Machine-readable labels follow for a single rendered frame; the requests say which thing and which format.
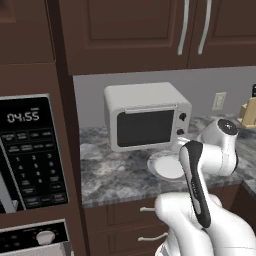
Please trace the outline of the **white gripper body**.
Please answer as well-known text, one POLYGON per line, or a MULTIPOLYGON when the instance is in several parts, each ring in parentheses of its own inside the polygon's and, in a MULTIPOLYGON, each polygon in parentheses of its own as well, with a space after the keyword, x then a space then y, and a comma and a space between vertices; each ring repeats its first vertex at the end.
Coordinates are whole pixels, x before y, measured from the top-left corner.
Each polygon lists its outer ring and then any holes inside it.
POLYGON ((181 147, 184 146, 186 143, 190 142, 191 138, 186 137, 178 137, 172 144, 171 150, 174 154, 178 154, 181 147))

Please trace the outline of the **dark glass toaster oven door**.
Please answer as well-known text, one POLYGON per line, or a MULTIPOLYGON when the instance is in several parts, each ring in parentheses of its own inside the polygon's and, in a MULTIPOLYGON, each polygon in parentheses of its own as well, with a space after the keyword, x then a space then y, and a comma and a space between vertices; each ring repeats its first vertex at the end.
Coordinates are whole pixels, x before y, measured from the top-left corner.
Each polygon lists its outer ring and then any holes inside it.
POLYGON ((126 114, 117 117, 117 144, 142 146, 170 141, 173 110, 126 114))

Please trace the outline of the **white toaster oven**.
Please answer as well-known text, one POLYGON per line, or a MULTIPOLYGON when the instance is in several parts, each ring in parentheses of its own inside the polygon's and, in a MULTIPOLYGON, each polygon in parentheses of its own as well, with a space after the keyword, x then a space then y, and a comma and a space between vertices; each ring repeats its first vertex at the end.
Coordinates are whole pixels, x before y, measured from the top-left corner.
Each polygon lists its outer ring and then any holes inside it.
POLYGON ((105 125, 111 149, 116 152, 171 146, 179 136, 182 136, 177 135, 178 129, 183 129, 185 134, 188 132, 191 112, 192 104, 169 82, 113 85, 104 89, 105 125), (125 113, 124 109, 174 104, 177 108, 173 110, 172 133, 169 142, 129 147, 120 147, 117 144, 117 117, 120 113, 125 113), (181 113, 187 114, 184 121, 179 119, 181 113))

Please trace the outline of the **white oven knob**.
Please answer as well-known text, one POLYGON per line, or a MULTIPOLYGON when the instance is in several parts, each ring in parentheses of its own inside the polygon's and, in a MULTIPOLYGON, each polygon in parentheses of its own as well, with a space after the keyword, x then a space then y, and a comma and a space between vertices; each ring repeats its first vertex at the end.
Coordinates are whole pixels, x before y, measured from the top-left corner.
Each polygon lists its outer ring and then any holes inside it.
POLYGON ((49 230, 41 231, 37 234, 36 240, 39 245, 49 245, 55 239, 55 233, 49 230))

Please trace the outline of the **black oven control panel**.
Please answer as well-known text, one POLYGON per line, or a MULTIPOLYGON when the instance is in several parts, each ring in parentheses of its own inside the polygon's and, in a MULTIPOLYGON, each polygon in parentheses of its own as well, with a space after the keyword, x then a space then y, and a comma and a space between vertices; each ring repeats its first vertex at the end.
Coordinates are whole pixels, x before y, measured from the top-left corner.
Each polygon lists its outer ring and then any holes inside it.
POLYGON ((0 229, 0 256, 74 256, 64 219, 0 229), (36 236, 52 231, 55 239, 39 245, 36 236))

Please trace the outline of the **brown tall cupboard door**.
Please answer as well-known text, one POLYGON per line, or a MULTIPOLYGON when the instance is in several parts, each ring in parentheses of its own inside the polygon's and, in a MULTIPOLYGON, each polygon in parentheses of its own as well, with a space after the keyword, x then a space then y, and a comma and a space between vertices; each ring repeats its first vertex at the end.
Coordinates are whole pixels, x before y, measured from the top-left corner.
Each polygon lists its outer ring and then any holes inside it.
POLYGON ((53 61, 46 0, 0 0, 0 64, 53 61))

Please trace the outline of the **white round plate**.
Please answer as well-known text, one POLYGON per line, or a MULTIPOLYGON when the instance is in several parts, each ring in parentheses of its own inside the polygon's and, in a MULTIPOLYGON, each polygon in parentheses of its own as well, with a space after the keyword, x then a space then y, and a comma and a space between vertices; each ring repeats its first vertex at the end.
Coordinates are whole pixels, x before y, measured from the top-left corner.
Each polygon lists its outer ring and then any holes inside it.
POLYGON ((147 167, 152 174, 164 180, 178 179, 184 175, 177 155, 153 154, 147 161, 147 167))

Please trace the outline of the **wooden knife block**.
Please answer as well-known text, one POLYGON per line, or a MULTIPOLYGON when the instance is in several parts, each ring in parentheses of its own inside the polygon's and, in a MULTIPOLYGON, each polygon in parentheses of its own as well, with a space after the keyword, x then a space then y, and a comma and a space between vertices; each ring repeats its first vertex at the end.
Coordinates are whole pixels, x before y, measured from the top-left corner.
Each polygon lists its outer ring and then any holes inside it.
POLYGON ((246 128, 256 128, 256 97, 241 106, 239 121, 246 128))

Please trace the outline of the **brown drawer front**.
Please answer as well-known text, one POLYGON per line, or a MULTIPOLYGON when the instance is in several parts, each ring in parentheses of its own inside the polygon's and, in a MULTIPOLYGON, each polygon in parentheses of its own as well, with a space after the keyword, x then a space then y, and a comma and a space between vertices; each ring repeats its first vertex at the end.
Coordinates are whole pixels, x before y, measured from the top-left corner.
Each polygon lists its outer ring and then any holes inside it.
POLYGON ((139 237, 156 237, 167 231, 167 226, 163 224, 116 231, 109 235, 109 253, 129 253, 138 252, 140 249, 155 249, 164 241, 163 238, 152 242, 138 242, 137 239, 139 237))
POLYGON ((154 211, 141 211, 143 207, 153 208, 154 203, 154 198, 148 198, 108 205, 107 223, 109 226, 162 224, 154 211))

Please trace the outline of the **brown base cupboard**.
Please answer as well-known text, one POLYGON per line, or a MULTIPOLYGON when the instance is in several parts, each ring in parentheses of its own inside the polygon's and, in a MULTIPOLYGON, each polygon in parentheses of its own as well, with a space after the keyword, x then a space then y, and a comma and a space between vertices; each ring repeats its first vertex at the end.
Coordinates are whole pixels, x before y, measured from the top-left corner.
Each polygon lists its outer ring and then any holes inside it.
POLYGON ((245 183, 210 188, 209 192, 216 195, 222 206, 243 218, 256 234, 256 195, 253 195, 245 183))

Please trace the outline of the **white wall socket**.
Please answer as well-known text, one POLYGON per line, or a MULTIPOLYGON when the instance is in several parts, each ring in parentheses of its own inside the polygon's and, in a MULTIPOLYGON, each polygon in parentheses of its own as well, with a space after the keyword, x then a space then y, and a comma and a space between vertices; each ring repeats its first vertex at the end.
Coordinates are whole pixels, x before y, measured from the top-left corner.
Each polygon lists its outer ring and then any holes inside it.
POLYGON ((213 106, 212 106, 213 111, 218 111, 218 110, 223 109, 226 95, 227 95, 226 92, 219 92, 215 95, 214 101, 213 101, 213 106))

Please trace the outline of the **wide brown wall cupboard door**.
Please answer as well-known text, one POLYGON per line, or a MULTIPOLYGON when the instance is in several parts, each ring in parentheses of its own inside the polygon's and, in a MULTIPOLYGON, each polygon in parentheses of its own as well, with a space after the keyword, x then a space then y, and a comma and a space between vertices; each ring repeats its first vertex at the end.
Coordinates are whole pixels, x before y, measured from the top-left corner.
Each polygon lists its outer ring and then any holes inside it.
POLYGON ((197 0, 59 0, 69 73, 109 74, 187 67, 197 0))

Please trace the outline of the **narrow brown wall cupboard door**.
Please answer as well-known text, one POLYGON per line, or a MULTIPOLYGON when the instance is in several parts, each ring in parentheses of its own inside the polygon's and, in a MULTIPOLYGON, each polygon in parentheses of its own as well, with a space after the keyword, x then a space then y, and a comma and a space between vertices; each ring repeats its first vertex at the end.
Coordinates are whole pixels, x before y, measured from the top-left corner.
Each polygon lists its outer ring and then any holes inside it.
POLYGON ((202 55, 198 55, 206 0, 197 0, 188 67, 256 66, 256 0, 212 0, 202 55))

